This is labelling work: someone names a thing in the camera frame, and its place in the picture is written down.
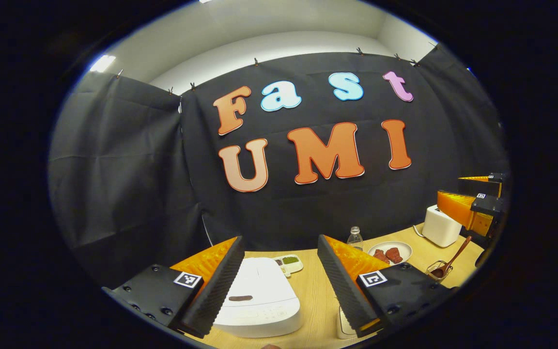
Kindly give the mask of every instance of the glass bottle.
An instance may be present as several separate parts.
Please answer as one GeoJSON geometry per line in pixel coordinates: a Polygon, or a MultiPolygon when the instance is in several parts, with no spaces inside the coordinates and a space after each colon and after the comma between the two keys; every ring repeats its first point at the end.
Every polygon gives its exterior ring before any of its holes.
{"type": "Polygon", "coordinates": [[[363,251],[363,238],[361,237],[361,230],[359,227],[350,228],[350,237],[348,237],[348,245],[363,251]]]}

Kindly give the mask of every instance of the white wall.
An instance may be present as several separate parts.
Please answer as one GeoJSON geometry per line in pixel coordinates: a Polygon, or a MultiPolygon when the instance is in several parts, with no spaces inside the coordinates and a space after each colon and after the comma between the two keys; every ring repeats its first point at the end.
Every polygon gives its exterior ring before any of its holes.
{"type": "Polygon", "coordinates": [[[190,82],[198,86],[219,75],[254,64],[254,57],[258,62],[264,62],[306,53],[356,52],[357,47],[365,53],[393,55],[378,40],[359,35],[314,31],[276,33],[206,51],[169,69],[150,84],[162,89],[173,87],[173,93],[181,95],[191,88],[190,82]]]}
{"type": "Polygon", "coordinates": [[[385,18],[378,34],[378,41],[392,51],[390,55],[397,53],[402,59],[417,62],[434,48],[428,42],[438,44],[419,29],[392,15],[385,18]]]}

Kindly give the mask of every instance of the pink letter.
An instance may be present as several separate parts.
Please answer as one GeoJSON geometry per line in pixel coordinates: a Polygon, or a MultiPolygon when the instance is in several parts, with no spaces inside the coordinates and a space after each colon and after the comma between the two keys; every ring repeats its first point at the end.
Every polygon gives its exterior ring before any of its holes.
{"type": "Polygon", "coordinates": [[[395,91],[397,97],[405,102],[412,101],[412,93],[408,93],[405,89],[403,89],[402,84],[405,82],[402,78],[397,76],[396,73],[390,71],[389,73],[383,75],[383,78],[391,83],[391,86],[393,87],[393,90],[395,91]]]}

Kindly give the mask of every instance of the green sauce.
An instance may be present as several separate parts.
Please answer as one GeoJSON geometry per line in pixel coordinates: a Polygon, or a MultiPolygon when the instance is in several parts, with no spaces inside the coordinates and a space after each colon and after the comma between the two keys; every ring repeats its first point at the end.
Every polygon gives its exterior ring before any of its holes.
{"type": "Polygon", "coordinates": [[[290,263],[296,263],[298,262],[298,258],[296,257],[284,257],[283,258],[283,263],[284,264],[290,264],[290,263]]]}

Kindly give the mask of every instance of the white toaster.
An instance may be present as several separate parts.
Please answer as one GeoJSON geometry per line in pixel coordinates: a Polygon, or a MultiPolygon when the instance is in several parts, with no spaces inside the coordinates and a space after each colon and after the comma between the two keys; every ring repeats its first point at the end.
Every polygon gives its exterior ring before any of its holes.
{"type": "Polygon", "coordinates": [[[440,247],[447,247],[458,240],[462,225],[438,209],[428,207],[421,234],[440,247]]]}

